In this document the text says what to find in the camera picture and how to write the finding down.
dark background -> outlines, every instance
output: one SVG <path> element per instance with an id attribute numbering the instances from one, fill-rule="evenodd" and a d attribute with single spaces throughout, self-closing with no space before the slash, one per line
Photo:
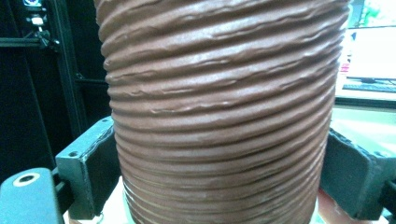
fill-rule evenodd
<path id="1" fill-rule="evenodd" d="M 92 0 L 47 0 L 51 49 L 0 48 L 0 183 L 19 171 L 54 167 L 53 156 L 109 116 L 106 71 Z M 22 0 L 0 1 L 0 38 L 32 38 Z"/>

keyboard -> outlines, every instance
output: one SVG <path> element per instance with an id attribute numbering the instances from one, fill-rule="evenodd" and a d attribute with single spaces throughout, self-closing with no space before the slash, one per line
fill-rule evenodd
<path id="1" fill-rule="evenodd" d="M 343 90 L 349 91 L 379 91 L 396 93 L 396 85 L 381 84 L 381 83 L 356 83 L 344 84 Z"/>

black plastic part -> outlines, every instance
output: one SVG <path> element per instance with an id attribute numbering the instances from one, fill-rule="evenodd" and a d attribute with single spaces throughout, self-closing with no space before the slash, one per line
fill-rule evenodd
<path id="1" fill-rule="evenodd" d="M 379 202 L 396 216 L 396 179 L 385 182 Z"/>
<path id="2" fill-rule="evenodd" d="M 1 185 L 0 222 L 64 223 L 49 169 L 20 172 Z"/>
<path id="3" fill-rule="evenodd" d="M 330 130 L 320 186 L 351 217 L 379 219 L 381 190 L 386 181 L 396 178 L 395 171 L 394 152 L 346 127 Z"/>
<path id="4" fill-rule="evenodd" d="M 67 180 L 75 201 L 69 208 L 73 219 L 99 216 L 120 177 L 120 164 L 108 117 L 96 122 L 56 156 L 60 178 Z"/>
<path id="5" fill-rule="evenodd" d="M 58 168 L 52 171 L 53 181 L 55 183 L 56 196 L 58 197 L 59 209 L 61 214 L 64 214 L 72 205 L 74 196 L 70 184 L 66 180 L 61 180 L 59 177 Z"/>

computer monitor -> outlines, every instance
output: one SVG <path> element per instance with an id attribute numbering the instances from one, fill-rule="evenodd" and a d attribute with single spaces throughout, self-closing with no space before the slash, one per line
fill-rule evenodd
<path id="1" fill-rule="evenodd" d="M 396 27 L 348 29 L 347 78 L 396 81 Z"/>

brown clay cylinder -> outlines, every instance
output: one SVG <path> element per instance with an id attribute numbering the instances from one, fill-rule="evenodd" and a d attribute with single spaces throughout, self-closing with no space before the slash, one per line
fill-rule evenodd
<path id="1" fill-rule="evenodd" d="M 136 223 L 308 223 L 348 1 L 95 0 Z"/>

